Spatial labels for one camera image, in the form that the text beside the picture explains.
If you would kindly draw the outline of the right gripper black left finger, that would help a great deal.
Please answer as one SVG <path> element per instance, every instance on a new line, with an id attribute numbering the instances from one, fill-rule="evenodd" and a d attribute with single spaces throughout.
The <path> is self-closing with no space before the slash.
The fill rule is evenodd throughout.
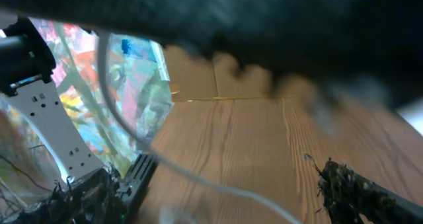
<path id="1" fill-rule="evenodd" d="M 104 168 L 59 182 L 50 196 L 1 219 L 2 224 L 121 223 L 118 183 Z"/>

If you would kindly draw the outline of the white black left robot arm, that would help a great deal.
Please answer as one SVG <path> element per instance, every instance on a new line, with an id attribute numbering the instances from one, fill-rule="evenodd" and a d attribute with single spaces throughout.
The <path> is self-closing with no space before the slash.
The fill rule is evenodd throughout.
<path id="1" fill-rule="evenodd" d="M 422 98 L 422 0 L 1 0 L 22 17 L 76 24 L 229 54 L 235 76 L 267 70 L 267 95 L 289 75 L 311 82 L 327 128 L 343 99 L 389 110 Z"/>

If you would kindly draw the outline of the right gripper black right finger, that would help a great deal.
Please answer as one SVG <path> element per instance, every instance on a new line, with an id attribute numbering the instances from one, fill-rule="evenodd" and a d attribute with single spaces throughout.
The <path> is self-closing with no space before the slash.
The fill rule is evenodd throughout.
<path id="1" fill-rule="evenodd" d="M 319 173 L 319 195 L 332 223 L 422 224 L 422 206 L 332 160 Z"/>

